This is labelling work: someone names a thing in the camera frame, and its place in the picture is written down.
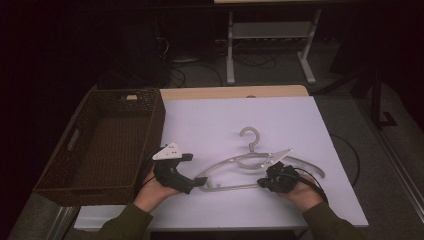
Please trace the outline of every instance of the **forearm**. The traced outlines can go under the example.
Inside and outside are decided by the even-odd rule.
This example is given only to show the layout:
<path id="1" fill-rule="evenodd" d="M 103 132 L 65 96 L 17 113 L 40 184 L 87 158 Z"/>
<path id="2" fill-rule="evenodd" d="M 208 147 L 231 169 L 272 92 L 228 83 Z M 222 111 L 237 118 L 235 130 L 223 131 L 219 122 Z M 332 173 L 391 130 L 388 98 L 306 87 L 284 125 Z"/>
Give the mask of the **forearm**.
<path id="1" fill-rule="evenodd" d="M 327 203 L 320 203 L 303 213 L 312 233 L 318 239 L 366 239 L 365 236 L 348 221 L 339 218 Z"/>
<path id="2" fill-rule="evenodd" d="M 141 239 L 153 217 L 129 203 L 122 213 L 106 222 L 96 239 Z"/>

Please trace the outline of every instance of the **hanger hook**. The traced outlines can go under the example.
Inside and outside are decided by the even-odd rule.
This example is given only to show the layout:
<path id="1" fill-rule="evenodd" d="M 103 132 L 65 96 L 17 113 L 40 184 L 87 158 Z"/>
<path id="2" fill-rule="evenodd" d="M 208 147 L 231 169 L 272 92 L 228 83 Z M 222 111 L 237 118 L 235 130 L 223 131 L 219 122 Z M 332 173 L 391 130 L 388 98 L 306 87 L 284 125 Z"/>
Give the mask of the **hanger hook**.
<path id="1" fill-rule="evenodd" d="M 259 135 L 258 130 L 256 130 L 255 128 L 253 128 L 253 127 L 245 127 L 245 128 L 243 128 L 240 131 L 240 137 L 243 137 L 244 133 L 247 132 L 247 131 L 252 131 L 253 133 L 255 133 L 255 136 L 256 136 L 255 141 L 249 143 L 249 150 L 250 150 L 250 152 L 255 152 L 254 146 L 256 144 L 258 144 L 259 140 L 261 139 L 261 136 Z"/>

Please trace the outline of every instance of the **shelf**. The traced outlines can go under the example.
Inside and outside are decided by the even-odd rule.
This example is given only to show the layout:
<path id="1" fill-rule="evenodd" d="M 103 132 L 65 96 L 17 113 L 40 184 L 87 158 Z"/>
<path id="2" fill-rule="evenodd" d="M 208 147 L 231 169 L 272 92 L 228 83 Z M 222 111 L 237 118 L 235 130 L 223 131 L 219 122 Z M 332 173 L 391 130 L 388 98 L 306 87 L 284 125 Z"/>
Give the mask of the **shelf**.
<path id="1" fill-rule="evenodd" d="M 232 38 L 306 38 L 310 25 L 310 21 L 234 23 Z"/>

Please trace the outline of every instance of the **wrist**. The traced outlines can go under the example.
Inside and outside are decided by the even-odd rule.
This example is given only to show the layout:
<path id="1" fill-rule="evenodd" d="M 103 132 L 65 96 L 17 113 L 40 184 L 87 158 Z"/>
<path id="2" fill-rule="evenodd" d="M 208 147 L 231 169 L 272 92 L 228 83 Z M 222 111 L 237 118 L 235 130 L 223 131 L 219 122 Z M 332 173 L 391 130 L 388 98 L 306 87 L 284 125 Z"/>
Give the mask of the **wrist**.
<path id="1" fill-rule="evenodd" d="M 157 206 L 159 206 L 165 198 L 158 196 L 157 194 L 149 193 L 148 191 L 143 191 L 143 189 L 138 193 L 133 204 L 140 208 L 141 210 L 150 213 Z"/>
<path id="2" fill-rule="evenodd" d="M 308 192 L 293 198 L 289 198 L 291 202 L 301 211 L 306 212 L 307 210 L 315 207 L 316 205 L 324 202 L 321 196 L 315 192 Z"/>

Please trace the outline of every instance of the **person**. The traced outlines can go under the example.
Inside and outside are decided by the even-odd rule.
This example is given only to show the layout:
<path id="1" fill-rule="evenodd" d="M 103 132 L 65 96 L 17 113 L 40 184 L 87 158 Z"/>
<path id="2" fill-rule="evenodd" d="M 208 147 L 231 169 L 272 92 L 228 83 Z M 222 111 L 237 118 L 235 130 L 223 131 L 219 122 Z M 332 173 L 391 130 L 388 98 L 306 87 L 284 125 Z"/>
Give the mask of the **person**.
<path id="1" fill-rule="evenodd" d="M 302 177 L 314 182 L 307 175 Z M 149 213 L 167 198 L 179 193 L 175 189 L 162 186 L 154 178 L 153 171 L 150 171 L 135 200 L 118 217 L 106 222 L 97 232 L 96 239 L 142 239 L 153 219 Z M 302 212 L 316 239 L 365 239 L 359 229 L 339 218 L 310 186 L 298 182 L 289 193 L 277 195 L 290 200 Z"/>

